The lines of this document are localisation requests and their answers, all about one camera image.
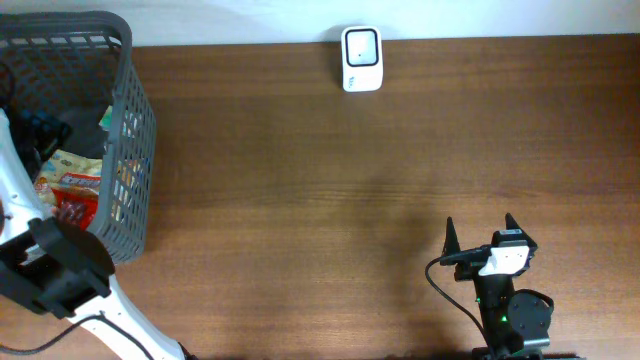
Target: brown wood surface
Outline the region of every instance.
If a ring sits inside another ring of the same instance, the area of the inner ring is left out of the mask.
[[[147,249],[118,268],[202,359],[356,359],[481,346],[424,278],[453,216],[538,242],[517,288],[556,300],[557,352],[640,354],[640,38],[394,41],[373,93],[336,44],[140,48],[158,121]],[[434,278],[464,305],[473,285]],[[0,342],[67,324],[0,300]],[[46,359],[111,359],[79,331]]]

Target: food package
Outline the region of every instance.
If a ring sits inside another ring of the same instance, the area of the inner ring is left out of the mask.
[[[85,230],[98,210],[102,160],[87,159],[57,150],[34,185],[40,200],[54,207],[62,221]]]

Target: cable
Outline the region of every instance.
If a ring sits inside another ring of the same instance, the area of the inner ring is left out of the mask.
[[[122,330],[118,325],[116,325],[116,324],[112,323],[111,321],[109,321],[109,319],[107,319],[104,316],[104,314],[92,315],[92,316],[86,317],[86,318],[78,321],[77,323],[69,326],[66,330],[61,332],[58,336],[54,337],[53,339],[49,340],[48,342],[46,342],[43,345],[40,345],[40,346],[38,346],[37,348],[34,348],[34,349],[20,350],[20,349],[14,349],[14,348],[10,348],[8,346],[4,346],[4,345],[0,344],[0,353],[5,353],[5,354],[9,354],[9,355],[16,355],[16,356],[27,356],[27,355],[34,355],[34,354],[40,353],[40,352],[45,351],[48,348],[52,347],[53,345],[58,343],[60,340],[62,340],[65,336],[69,335],[73,330],[75,330],[78,327],[80,327],[80,325],[82,325],[85,322],[90,321],[90,320],[102,321],[103,323],[105,323],[106,325],[111,327],[113,330],[118,332],[120,335],[122,335],[125,338],[127,338],[127,340],[129,340],[132,343],[134,343],[140,349],[140,351],[142,351],[144,353],[144,355],[148,359],[153,360],[153,357],[151,356],[149,351],[147,349],[145,349],[145,347],[142,346],[142,344],[138,340],[136,340],[136,338],[131,336],[131,334],[127,333],[126,331]]]
[[[473,320],[473,323],[476,324],[476,326],[478,327],[478,330],[480,330],[480,334],[482,334],[482,337],[484,338],[484,342],[487,344],[487,349],[489,349],[489,353],[491,354],[491,358],[496,360],[497,359],[496,358],[496,354],[494,353],[493,348],[491,348],[491,345],[489,345],[489,339],[487,338],[487,334],[484,331],[484,328],[482,327],[482,324],[480,324],[478,319],[476,319],[476,317],[473,316],[473,314],[471,312],[469,312],[469,310],[465,309],[464,306],[458,304],[458,302],[453,300],[451,298],[451,296],[447,295],[447,293],[442,291],[442,289],[440,289],[440,287],[438,287],[438,285],[436,285],[436,283],[433,282],[433,280],[431,280],[431,276],[429,276],[429,269],[435,263],[440,262],[442,260],[447,260],[450,257],[451,256],[440,256],[438,258],[435,258],[435,259],[431,260],[431,262],[429,262],[429,264],[427,264],[427,267],[424,269],[424,275],[427,277],[427,281],[429,282],[429,284],[431,284],[431,286],[433,286],[433,288],[436,289],[436,291],[440,295],[442,295],[443,298],[447,299],[451,304],[453,304],[453,306],[455,306],[458,309],[460,309],[460,311],[465,313],[471,320]]]

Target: black cable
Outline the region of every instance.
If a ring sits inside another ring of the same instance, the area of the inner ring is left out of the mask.
[[[433,280],[431,280],[431,276],[429,276],[429,269],[435,264],[440,262],[441,260],[447,260],[447,258],[450,258],[451,256],[440,256],[438,258],[435,258],[433,260],[431,260],[431,262],[429,264],[427,264],[427,267],[424,269],[424,275],[427,277],[427,281],[429,282],[429,284],[431,284],[431,286],[433,286],[434,289],[436,289],[436,291],[442,295],[443,298],[447,299],[450,303],[453,304],[453,306],[457,307],[458,309],[460,309],[460,311],[462,311],[463,313],[465,313],[471,320],[473,320],[473,323],[476,324],[476,326],[478,327],[478,330],[480,330],[480,334],[482,334],[482,337],[484,338],[484,342],[487,343],[487,349],[489,349],[489,354],[491,354],[491,358],[496,360],[496,354],[493,351],[493,348],[491,348],[491,345],[489,344],[489,339],[487,338],[487,334],[484,331],[484,328],[482,327],[482,324],[480,324],[480,322],[478,321],[478,319],[476,319],[475,316],[473,316],[473,314],[471,312],[469,312],[469,310],[465,309],[464,306],[458,304],[457,301],[453,300],[451,298],[451,296],[447,295],[447,293],[445,293],[444,291],[442,291],[442,289],[440,289],[440,287],[438,287],[438,285],[436,285],[435,282],[433,282]]]
[[[78,321],[77,323],[69,326],[66,330],[61,332],[58,336],[54,337],[53,339],[47,341],[43,345],[40,345],[40,346],[38,346],[37,348],[34,348],[34,349],[28,349],[28,350],[14,349],[14,348],[10,348],[8,346],[4,346],[4,345],[0,344],[0,353],[5,353],[5,354],[9,354],[9,355],[16,355],[16,356],[27,356],[27,355],[34,355],[34,354],[40,353],[40,352],[45,351],[48,348],[52,347],[53,345],[58,343],[60,340],[62,340],[65,336],[69,335],[73,330],[75,330],[78,327],[80,327],[80,325],[82,325],[85,322],[90,321],[90,320],[102,321],[103,323],[105,323],[106,325],[111,327],[113,330],[118,332],[120,335],[122,335],[125,338],[127,338],[127,340],[129,340],[132,343],[134,343],[140,349],[140,351],[142,351],[144,353],[144,355],[148,359],[153,360],[153,357],[151,356],[149,351],[147,349],[145,349],[145,347],[142,346],[142,344],[136,338],[131,336],[131,334],[127,333],[126,331],[122,330],[118,325],[116,325],[116,324],[112,323],[111,321],[109,321],[109,319],[107,319],[104,316],[104,314],[92,315],[92,316],[86,317],[86,318]]]

